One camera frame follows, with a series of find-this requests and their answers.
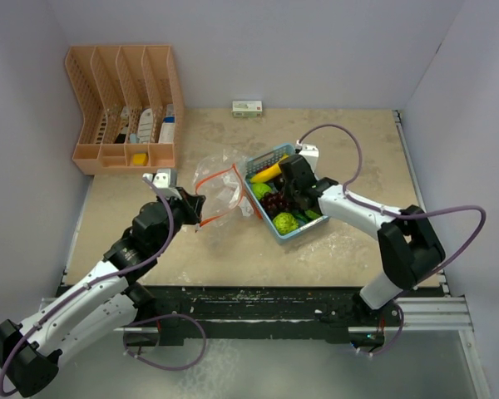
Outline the clear orange-zip bag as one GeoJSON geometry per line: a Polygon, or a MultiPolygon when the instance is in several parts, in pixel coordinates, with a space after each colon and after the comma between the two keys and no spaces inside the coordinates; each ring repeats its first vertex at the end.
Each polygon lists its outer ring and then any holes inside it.
{"type": "Polygon", "coordinates": [[[237,150],[222,150],[198,163],[193,178],[194,192],[203,195],[205,203],[197,229],[219,228],[236,215],[248,218],[254,214],[245,188],[248,160],[237,150]]]}

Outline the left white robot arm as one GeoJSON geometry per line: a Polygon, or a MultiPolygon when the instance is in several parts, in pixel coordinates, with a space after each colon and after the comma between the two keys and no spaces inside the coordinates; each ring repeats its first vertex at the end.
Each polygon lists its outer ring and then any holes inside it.
{"type": "Polygon", "coordinates": [[[58,363],[66,354],[73,328],[101,311],[117,294],[128,301],[125,315],[136,326],[145,326],[154,317],[152,302],[133,298],[131,287],[153,269],[171,240],[184,225],[199,224],[205,203],[203,195],[190,195],[178,188],[169,199],[141,207],[121,238],[79,282],[50,306],[20,323],[0,323],[0,396],[15,393],[30,397],[40,392],[57,375],[58,363]]]}

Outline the red grape bunch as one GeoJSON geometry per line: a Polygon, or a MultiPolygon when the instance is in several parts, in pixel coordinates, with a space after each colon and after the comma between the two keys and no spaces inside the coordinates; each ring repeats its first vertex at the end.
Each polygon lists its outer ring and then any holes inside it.
{"type": "Polygon", "coordinates": [[[259,200],[259,203],[271,219],[281,213],[291,213],[294,209],[293,205],[285,199],[282,193],[279,192],[265,193],[259,200]]]}

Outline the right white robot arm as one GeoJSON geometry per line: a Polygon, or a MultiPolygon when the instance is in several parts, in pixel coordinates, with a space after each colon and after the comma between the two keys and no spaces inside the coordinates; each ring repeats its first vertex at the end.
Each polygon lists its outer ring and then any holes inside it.
{"type": "Polygon", "coordinates": [[[338,181],[319,179],[300,154],[279,162],[284,196],[303,210],[342,221],[378,242],[383,271],[358,293],[354,318],[372,325],[383,306],[418,285],[446,258],[445,250],[423,210],[386,207],[348,192],[338,181]]]}

